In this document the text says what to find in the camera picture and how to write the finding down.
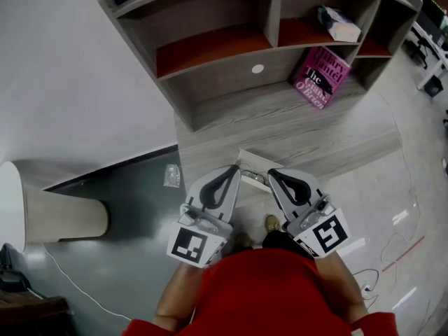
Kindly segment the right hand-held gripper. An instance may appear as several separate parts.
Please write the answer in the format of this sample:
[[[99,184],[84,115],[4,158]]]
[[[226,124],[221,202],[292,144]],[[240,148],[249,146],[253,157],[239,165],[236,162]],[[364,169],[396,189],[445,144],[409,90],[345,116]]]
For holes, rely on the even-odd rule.
[[[313,175],[297,169],[272,168],[268,181],[286,219],[283,231],[310,256],[324,258],[350,239],[342,210],[332,204]]]

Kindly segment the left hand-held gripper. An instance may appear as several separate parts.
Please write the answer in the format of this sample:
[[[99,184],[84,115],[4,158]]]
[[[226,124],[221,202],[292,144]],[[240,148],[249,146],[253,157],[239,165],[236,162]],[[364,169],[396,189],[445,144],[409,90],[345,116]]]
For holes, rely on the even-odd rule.
[[[233,231],[230,220],[240,181],[241,170],[232,164],[210,171],[191,185],[170,230],[168,256],[198,268],[221,259]]]

